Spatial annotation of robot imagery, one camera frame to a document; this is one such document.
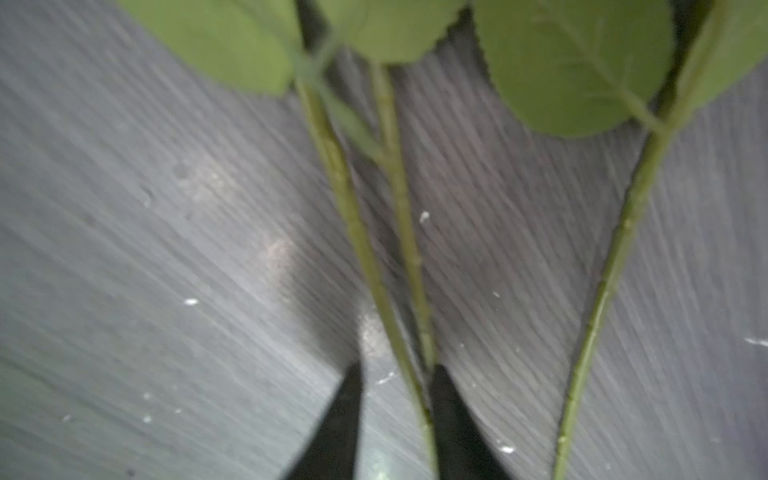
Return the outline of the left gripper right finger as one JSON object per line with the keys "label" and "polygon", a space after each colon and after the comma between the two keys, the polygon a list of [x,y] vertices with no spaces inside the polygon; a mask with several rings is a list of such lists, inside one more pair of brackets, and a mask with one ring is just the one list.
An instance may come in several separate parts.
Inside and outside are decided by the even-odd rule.
{"label": "left gripper right finger", "polygon": [[509,480],[486,443],[448,369],[436,366],[429,386],[441,480]]}

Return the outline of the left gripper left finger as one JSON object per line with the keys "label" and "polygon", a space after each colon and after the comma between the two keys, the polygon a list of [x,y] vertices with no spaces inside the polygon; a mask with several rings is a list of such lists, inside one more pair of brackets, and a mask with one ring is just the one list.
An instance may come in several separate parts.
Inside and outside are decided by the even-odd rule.
{"label": "left gripper left finger", "polygon": [[351,364],[303,452],[283,479],[354,479],[363,400],[360,362]]}

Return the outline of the white rose stem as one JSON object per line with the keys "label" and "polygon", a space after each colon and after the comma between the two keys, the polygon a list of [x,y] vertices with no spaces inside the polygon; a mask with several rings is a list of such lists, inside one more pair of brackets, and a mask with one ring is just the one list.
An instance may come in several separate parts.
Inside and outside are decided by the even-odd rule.
{"label": "white rose stem", "polygon": [[565,393],[552,475],[567,475],[574,428],[606,313],[660,166],[694,114],[767,54],[763,1],[475,1],[491,83],[531,130],[562,138],[628,120],[648,138],[624,195]]}

